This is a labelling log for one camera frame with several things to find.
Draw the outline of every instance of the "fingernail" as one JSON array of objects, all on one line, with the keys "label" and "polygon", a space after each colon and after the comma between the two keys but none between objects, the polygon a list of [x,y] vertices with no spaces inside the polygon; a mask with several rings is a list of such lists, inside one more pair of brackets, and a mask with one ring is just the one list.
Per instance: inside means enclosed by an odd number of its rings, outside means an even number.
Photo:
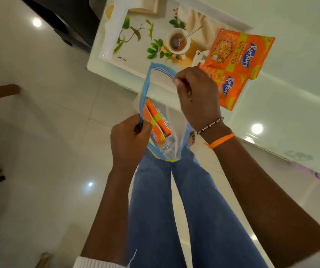
[{"label": "fingernail", "polygon": [[179,79],[175,78],[175,79],[172,80],[172,82],[173,82],[176,86],[178,86],[181,81],[180,81]]}]

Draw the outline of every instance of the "tiled floor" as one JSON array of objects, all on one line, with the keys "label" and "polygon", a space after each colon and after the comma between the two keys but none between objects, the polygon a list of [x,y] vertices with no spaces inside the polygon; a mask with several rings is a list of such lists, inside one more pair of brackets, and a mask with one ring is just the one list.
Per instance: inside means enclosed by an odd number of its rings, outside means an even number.
[{"label": "tiled floor", "polygon": [[[23,88],[19,96],[0,99],[0,168],[7,178],[0,184],[0,268],[34,267],[46,251],[55,253],[52,267],[72,267],[110,170],[111,127],[133,113],[136,97],[88,72],[88,55],[66,45],[45,22],[34,27],[34,17],[20,0],[0,0],[0,85]],[[200,138],[193,151],[252,235],[214,154]],[[282,168],[264,164],[320,220],[318,181],[292,181],[277,173]],[[177,227],[191,267],[186,216],[175,188]]]}]

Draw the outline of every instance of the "blue bag trim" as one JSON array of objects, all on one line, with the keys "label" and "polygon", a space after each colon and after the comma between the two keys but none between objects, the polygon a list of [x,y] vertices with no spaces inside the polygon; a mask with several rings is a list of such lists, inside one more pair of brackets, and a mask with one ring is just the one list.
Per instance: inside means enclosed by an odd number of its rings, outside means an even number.
[{"label": "blue bag trim", "polygon": [[[139,113],[140,113],[140,126],[141,127],[143,126],[143,109],[144,109],[144,104],[145,104],[145,100],[146,100],[146,94],[148,93],[149,86],[150,86],[151,70],[157,70],[157,71],[163,72],[164,74],[169,76],[171,79],[175,78],[175,76],[177,74],[177,72],[175,70],[173,70],[171,67],[167,67],[167,66],[165,66],[163,64],[159,64],[159,63],[153,63],[153,62],[151,63],[149,70],[148,70],[148,73],[145,78],[143,88],[140,91]],[[192,128],[191,128],[190,124],[187,123],[184,141],[182,142],[182,145],[181,145],[181,151],[183,150],[183,148],[185,147],[185,145],[187,143],[187,140],[190,136],[191,130],[192,130]],[[165,156],[154,145],[148,143],[148,148],[156,157],[166,161]]]}]

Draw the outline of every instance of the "person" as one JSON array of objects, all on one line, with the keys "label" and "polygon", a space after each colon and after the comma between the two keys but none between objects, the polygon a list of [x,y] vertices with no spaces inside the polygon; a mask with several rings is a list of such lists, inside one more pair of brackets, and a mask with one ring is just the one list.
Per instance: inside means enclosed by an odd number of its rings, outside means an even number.
[{"label": "person", "polygon": [[[217,86],[199,68],[184,69],[174,83],[181,109],[194,130],[221,118]],[[186,267],[172,207],[171,172],[186,212],[193,267],[267,267],[189,147],[182,150],[179,161],[156,159],[147,150],[152,126],[144,122],[139,131],[139,122],[139,114],[133,115],[112,128],[113,168],[74,268]],[[201,136],[211,144],[231,133],[220,121]],[[213,151],[274,266],[320,267],[320,225],[271,179],[237,138]]]}]

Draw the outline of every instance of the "jeans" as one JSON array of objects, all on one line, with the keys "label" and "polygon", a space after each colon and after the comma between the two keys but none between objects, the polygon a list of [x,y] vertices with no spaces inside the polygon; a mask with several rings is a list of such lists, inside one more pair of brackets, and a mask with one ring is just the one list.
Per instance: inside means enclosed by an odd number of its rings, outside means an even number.
[{"label": "jeans", "polygon": [[181,160],[156,159],[148,150],[139,164],[129,206],[130,267],[186,267],[171,198],[171,171],[190,231],[193,267],[267,267],[247,232],[189,149]]}]

